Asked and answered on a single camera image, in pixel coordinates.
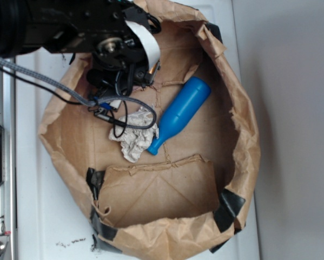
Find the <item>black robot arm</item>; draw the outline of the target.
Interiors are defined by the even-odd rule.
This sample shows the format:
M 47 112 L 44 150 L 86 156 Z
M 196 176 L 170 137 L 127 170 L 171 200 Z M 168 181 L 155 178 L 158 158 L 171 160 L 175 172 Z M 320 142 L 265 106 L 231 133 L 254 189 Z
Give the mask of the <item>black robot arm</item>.
M 159 20 L 131 1 L 0 1 L 0 57 L 44 48 L 91 53 L 123 89 L 150 86 L 160 67 Z

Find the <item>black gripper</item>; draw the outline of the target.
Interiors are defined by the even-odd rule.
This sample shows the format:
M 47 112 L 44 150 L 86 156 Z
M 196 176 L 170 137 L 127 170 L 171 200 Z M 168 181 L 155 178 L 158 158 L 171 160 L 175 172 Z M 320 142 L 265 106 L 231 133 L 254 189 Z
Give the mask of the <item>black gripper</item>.
M 131 1 L 29 1 L 29 47 L 91 53 L 105 70 L 150 86 L 160 66 L 160 21 Z

